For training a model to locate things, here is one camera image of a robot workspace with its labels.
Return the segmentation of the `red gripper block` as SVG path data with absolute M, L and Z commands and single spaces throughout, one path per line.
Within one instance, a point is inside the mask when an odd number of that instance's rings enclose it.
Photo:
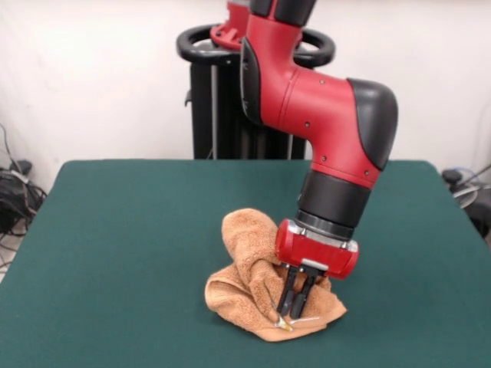
M 275 238 L 275 256 L 287 264 L 288 269 L 277 312 L 284 317 L 290 311 L 290 318 L 300 318 L 317 273 L 307 273 L 302 289 L 295 296 L 298 268 L 313 268 L 325 277 L 343 280 L 358 262 L 359 246 L 354 240 L 329 238 L 285 219 L 280 223 Z

